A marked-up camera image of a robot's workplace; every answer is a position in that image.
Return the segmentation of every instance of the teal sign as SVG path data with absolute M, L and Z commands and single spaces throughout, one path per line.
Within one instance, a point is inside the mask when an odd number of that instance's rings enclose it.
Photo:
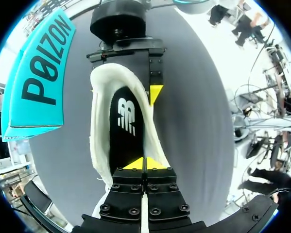
M 30 138 L 64 124 L 63 81 L 75 30 L 59 8 L 29 35 L 4 91 L 3 141 Z

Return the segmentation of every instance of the shoe insole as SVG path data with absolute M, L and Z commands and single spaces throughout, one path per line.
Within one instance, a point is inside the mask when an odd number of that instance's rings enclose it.
M 139 103 L 128 87 L 115 92 L 110 109 L 109 165 L 113 174 L 143 156 L 144 120 Z

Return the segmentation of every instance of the gray surface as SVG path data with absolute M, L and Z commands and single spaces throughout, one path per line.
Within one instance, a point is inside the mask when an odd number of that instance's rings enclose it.
M 65 124 L 30 140 L 38 174 L 71 224 L 81 224 L 81 214 L 91 214 L 104 193 L 89 153 L 91 64 L 85 55 L 100 42 L 89 31 L 90 19 L 88 12 L 73 21 L 77 31 L 64 81 Z M 172 7 L 147 14 L 147 35 L 163 39 L 167 47 L 165 85 L 154 107 L 159 138 L 191 206 L 192 222 L 211 225 L 225 206 L 233 172 L 232 122 L 222 82 L 200 39 Z M 114 61 L 138 77 L 148 75 L 145 54 Z

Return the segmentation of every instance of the black pants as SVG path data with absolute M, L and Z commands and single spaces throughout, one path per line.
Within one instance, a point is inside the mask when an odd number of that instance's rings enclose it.
M 220 23 L 220 21 L 224 18 L 225 14 L 227 13 L 228 9 L 222 7 L 220 5 L 216 5 L 211 9 L 211 16 L 209 22 L 212 25 L 216 25 Z
M 248 18 L 247 16 L 243 16 L 240 19 L 237 27 L 232 31 L 232 33 L 237 36 L 240 33 L 240 36 L 236 41 L 236 44 L 238 44 L 239 46 L 243 46 L 246 39 L 249 38 L 254 33 L 254 31 L 262 30 L 261 26 L 256 26 L 252 28 L 250 23 L 251 19 Z
M 267 171 L 256 169 L 251 176 L 269 180 L 271 183 L 257 183 L 245 181 L 240 186 L 256 193 L 267 195 L 277 188 L 291 188 L 291 177 L 280 171 Z

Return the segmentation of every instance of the black metal clamp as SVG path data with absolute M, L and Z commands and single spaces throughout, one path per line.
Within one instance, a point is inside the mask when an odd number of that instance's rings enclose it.
M 72 233 L 141 232 L 142 196 L 148 197 L 148 229 L 151 233 L 258 233 L 272 217 L 277 204 L 256 196 L 230 217 L 207 227 L 193 223 L 189 205 L 176 183 L 176 174 L 167 169 L 122 169 L 113 175 L 113 186 L 100 206 L 101 219 L 83 215 L 81 226 Z

